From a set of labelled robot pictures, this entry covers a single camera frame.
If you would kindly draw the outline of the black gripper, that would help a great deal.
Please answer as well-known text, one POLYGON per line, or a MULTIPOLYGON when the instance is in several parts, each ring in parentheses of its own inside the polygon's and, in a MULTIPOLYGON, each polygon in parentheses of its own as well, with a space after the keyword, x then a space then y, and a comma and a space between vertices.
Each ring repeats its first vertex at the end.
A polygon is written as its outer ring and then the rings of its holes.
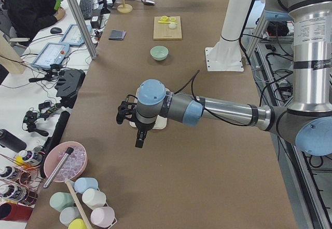
POLYGON ((135 125, 138 129, 136 135, 135 147, 142 148, 144 145, 147 132, 153 128, 153 123, 146 124, 142 122, 135 122, 135 125))

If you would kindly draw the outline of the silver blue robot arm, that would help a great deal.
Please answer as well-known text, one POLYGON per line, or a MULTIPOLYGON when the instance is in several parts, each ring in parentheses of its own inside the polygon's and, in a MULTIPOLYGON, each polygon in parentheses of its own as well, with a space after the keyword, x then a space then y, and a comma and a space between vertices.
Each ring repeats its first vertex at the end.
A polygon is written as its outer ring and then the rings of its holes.
POLYGON ((186 125, 201 117, 277 134, 315 156, 331 153, 331 0, 266 0, 266 9, 285 11, 294 21, 293 100, 287 107, 233 103, 165 89, 149 79, 139 88, 132 118, 142 147, 158 116, 186 125))

